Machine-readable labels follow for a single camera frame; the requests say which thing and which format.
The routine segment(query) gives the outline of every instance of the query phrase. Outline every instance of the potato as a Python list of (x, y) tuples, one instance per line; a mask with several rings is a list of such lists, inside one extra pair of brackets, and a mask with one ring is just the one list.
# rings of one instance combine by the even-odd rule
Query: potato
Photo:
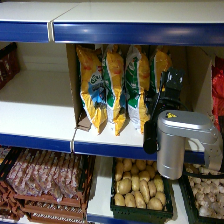
[(125, 206), (124, 197), (121, 194), (115, 194), (114, 201), (115, 201), (115, 205)]
[(146, 168), (146, 161), (145, 160), (136, 160), (136, 166), (138, 167), (139, 170), (145, 170)]
[(123, 164), (124, 164), (124, 172), (131, 170), (132, 167), (131, 159), (124, 159)]
[(161, 201), (158, 198), (152, 198), (148, 205), (147, 205), (148, 209), (153, 209), (153, 210), (158, 210), (161, 211), (163, 209), (163, 205), (161, 203)]
[(139, 179), (140, 179), (140, 181), (145, 180), (146, 182), (148, 182), (150, 180), (149, 172), (146, 170), (140, 172)]
[(137, 208), (146, 208), (146, 204), (144, 202), (142, 194), (139, 191), (135, 191), (135, 201)]
[(123, 162), (123, 158), (116, 158), (117, 162)]
[(125, 173), (123, 174), (123, 179), (126, 179), (126, 178), (128, 178), (128, 179), (131, 180), (131, 173), (130, 173), (130, 172), (125, 172)]
[(140, 192), (142, 193), (145, 203), (148, 204), (150, 196), (149, 196), (148, 184), (145, 180), (140, 181)]
[(115, 192), (116, 192), (116, 193), (119, 193), (118, 186), (119, 186), (120, 182), (121, 182), (121, 181), (117, 181), (117, 182), (115, 183)]
[(156, 162), (156, 161), (153, 162), (152, 167), (154, 168), (155, 172), (158, 171), (158, 170), (157, 170), (157, 162)]
[(139, 173), (138, 167), (136, 166), (136, 164), (133, 164), (133, 166), (131, 168), (131, 174), (135, 175), (135, 174), (138, 174), (138, 173)]
[(153, 164), (153, 161), (151, 160), (146, 160), (147, 165), (151, 166)]
[(165, 196), (164, 193), (158, 191), (158, 192), (156, 193), (155, 198), (158, 198), (158, 199), (161, 201), (162, 205), (165, 206), (165, 204), (166, 204), (166, 196)]
[(156, 172), (152, 166), (147, 165), (145, 170), (149, 172), (150, 179), (153, 179), (156, 175)]
[(132, 190), (133, 191), (139, 191), (139, 184), (140, 184), (140, 180), (139, 180), (139, 176), (138, 175), (133, 175), (132, 178)]
[(163, 180), (162, 180), (162, 178), (159, 174), (155, 175), (155, 178), (154, 178), (153, 181), (154, 181), (154, 184), (156, 186), (156, 190), (160, 191), (160, 192), (164, 192)]
[(149, 187), (150, 197), (152, 198), (152, 197), (154, 197), (156, 195), (156, 186), (155, 186), (153, 180), (148, 182), (148, 187)]
[(120, 194), (127, 194), (131, 191), (131, 180), (123, 179), (120, 181), (118, 186), (118, 191)]
[(115, 167), (115, 180), (119, 181), (122, 178), (124, 172), (124, 165), (122, 162), (118, 162)]
[(131, 193), (126, 194), (124, 201), (125, 201), (125, 205), (127, 207), (131, 207), (131, 208), (136, 207), (135, 197), (133, 196), (133, 194), (131, 194)]

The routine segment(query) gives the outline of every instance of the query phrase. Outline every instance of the store shelf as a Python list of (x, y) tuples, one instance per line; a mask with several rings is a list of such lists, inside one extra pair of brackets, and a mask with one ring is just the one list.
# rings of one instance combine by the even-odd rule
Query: store shelf
[(48, 42), (51, 21), (74, 3), (4, 2), (0, 7), (0, 41)]
[(0, 145), (70, 152), (74, 109), (68, 73), (22, 71), (0, 91)]
[(224, 46), (224, 2), (85, 2), (54, 20), (56, 42)]
[[(113, 218), (110, 210), (110, 196), (112, 183), (112, 162), (113, 158), (96, 157), (93, 184), (90, 192), (90, 201), (87, 209), (87, 220), (99, 223), (136, 223), (127, 220)], [(174, 217), (167, 224), (181, 223), (188, 224), (188, 218), (184, 207), (184, 202), (180, 187), (177, 181), (172, 182), (174, 196), (172, 195)]]
[[(91, 127), (89, 132), (77, 129), (74, 137), (74, 151), (79, 154), (156, 160), (156, 154), (143, 150), (143, 135), (135, 130), (127, 119), (120, 136), (115, 136), (109, 123), (97, 135)], [(204, 163), (204, 148), (196, 139), (186, 140), (185, 162)]]

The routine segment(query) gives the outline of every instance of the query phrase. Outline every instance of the white shelf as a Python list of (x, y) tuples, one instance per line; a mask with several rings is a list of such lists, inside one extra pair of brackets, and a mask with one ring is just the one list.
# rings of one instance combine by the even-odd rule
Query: white shelf
[(4, 2), (0, 7), (0, 21), (50, 22), (77, 5), (78, 3)]
[(74, 141), (142, 147), (143, 135), (135, 130), (133, 124), (129, 119), (126, 120), (120, 136), (115, 136), (114, 131), (111, 130), (110, 124), (108, 122), (102, 124), (102, 129), (103, 130), (99, 135), (97, 135), (97, 132), (93, 125), (91, 126), (89, 132), (78, 129), (76, 131)]
[[(88, 221), (92, 221), (88, 219), (88, 216), (103, 217), (104, 219), (113, 218), (113, 213), (110, 210), (112, 161), (113, 158), (96, 157), (93, 184), (87, 209)], [(172, 188), (174, 191), (174, 194), (171, 191), (174, 217), (167, 224), (188, 224), (181, 190), (177, 181), (172, 181)]]
[(0, 118), (0, 134), (71, 142), (75, 119), (68, 73), (20, 72), (0, 91)]
[(223, 23), (224, 2), (83, 2), (55, 22)]

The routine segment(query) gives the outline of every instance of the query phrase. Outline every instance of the yellow snack bag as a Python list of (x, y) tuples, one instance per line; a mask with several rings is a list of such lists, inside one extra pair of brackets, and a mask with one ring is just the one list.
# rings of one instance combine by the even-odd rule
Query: yellow snack bag
[(150, 72), (151, 72), (151, 82), (150, 86), (154, 93), (159, 91), (160, 77), (162, 72), (167, 72), (167, 70), (172, 66), (172, 61), (170, 56), (167, 54), (167, 47), (162, 49), (157, 49), (156, 54), (151, 61)]
[(130, 46), (126, 58), (126, 89), (128, 93), (128, 113), (134, 127), (144, 133), (144, 124), (149, 120), (144, 103), (145, 91), (150, 86), (149, 60), (142, 53), (141, 46)]
[(102, 80), (101, 50), (76, 46), (80, 62), (80, 96), (90, 122), (100, 132), (100, 125), (107, 119), (105, 89)]
[(126, 120), (124, 60), (118, 52), (118, 45), (108, 45), (104, 53), (103, 79), (106, 86), (108, 121), (117, 136)]

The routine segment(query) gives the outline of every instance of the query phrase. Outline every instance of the potato crate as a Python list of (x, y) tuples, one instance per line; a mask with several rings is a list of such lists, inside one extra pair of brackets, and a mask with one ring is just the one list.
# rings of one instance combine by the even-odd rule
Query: potato crate
[(164, 194), (166, 195), (166, 206), (163, 211), (156, 211), (151, 209), (142, 208), (130, 208), (124, 206), (115, 205), (114, 195), (115, 192), (115, 165), (116, 160), (113, 159), (113, 170), (112, 170), (112, 186), (111, 186), (111, 200), (110, 209), (113, 211), (114, 218), (125, 219), (137, 222), (148, 222), (148, 223), (164, 223), (167, 219), (173, 217), (173, 206), (170, 195), (170, 186), (167, 179), (163, 178), (164, 183)]
[(187, 176), (182, 175), (182, 177), (179, 179), (179, 185), (184, 199), (184, 205), (187, 212), (189, 224), (224, 223), (223, 219), (203, 217), (199, 215), (198, 209), (195, 206), (195, 198)]

